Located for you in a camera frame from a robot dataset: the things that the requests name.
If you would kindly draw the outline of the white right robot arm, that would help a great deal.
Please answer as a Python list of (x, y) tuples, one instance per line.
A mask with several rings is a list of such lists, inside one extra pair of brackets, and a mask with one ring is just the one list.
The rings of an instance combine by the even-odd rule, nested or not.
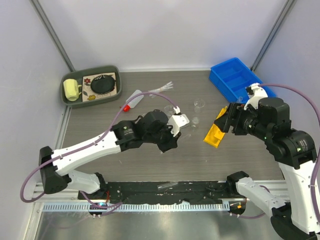
[(305, 131), (292, 128), (289, 105), (278, 97), (264, 97), (256, 105), (232, 102), (214, 123), (224, 133), (263, 141), (279, 167), (288, 200), (278, 199), (244, 171), (227, 176), (226, 193), (248, 198), (284, 240), (319, 239), (320, 221), (312, 206), (319, 194), (311, 192), (317, 162), (315, 142)]

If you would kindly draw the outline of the yellow test tube rack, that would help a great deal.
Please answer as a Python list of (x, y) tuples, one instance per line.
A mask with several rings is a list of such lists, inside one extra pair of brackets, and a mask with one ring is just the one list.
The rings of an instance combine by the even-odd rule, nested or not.
[(225, 134), (225, 132), (222, 132), (218, 126), (213, 123), (203, 141), (215, 148), (218, 148)]

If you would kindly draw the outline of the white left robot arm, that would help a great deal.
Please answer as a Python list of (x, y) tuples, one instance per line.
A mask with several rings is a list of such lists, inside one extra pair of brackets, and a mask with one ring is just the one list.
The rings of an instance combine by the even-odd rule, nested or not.
[(103, 176), (77, 171), (78, 167), (104, 156), (137, 149), (142, 144), (155, 144), (163, 153), (175, 149), (181, 129), (187, 124), (185, 114), (168, 117), (156, 109), (135, 120), (122, 120), (108, 133), (76, 145), (56, 150), (43, 147), (39, 151), (39, 164), (44, 165), (40, 169), (43, 191), (50, 195), (72, 189), (100, 200), (107, 192)]

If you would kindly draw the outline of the clear glass test tube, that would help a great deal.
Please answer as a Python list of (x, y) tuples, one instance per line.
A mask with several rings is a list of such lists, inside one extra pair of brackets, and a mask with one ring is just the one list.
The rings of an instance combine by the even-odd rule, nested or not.
[(178, 182), (174, 182), (174, 181), (172, 181), (172, 182), (166, 182), (166, 183), (162, 183), (162, 184), (158, 185), (158, 186), (157, 186), (157, 189), (158, 189), (159, 191), (167, 190), (167, 189), (170, 189), (170, 188), (172, 188), (172, 187), (174, 187), (174, 186), (177, 186), (178, 184), (179, 184)]

